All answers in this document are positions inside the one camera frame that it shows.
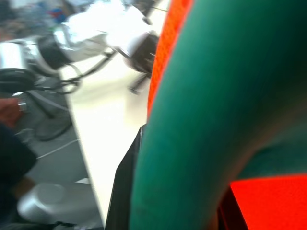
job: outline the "gray floor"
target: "gray floor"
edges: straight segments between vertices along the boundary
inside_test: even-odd
[[[46,98],[67,107],[65,97],[48,92],[38,92]],[[42,142],[34,136],[34,129],[41,119],[46,117],[37,106],[28,99],[28,96],[21,95],[27,101],[27,113],[19,120],[16,133],[24,130],[18,137],[26,142],[34,151],[38,159],[35,167],[28,173],[28,176],[35,182],[66,183],[75,182],[86,178],[87,171],[83,161],[82,153],[79,147],[78,137],[71,127],[55,140]],[[52,112],[58,109],[43,103],[43,105]]]

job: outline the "green sleeve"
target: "green sleeve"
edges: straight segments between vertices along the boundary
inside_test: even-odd
[[[259,144],[305,98],[306,6],[194,2],[143,140],[130,230],[200,230],[208,223]]]

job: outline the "white robotic arm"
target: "white robotic arm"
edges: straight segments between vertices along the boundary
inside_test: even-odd
[[[0,91],[35,89],[38,75],[53,76],[70,63],[102,54],[110,47],[130,67],[151,73],[157,36],[145,16],[120,0],[96,0],[46,36],[0,43]]]

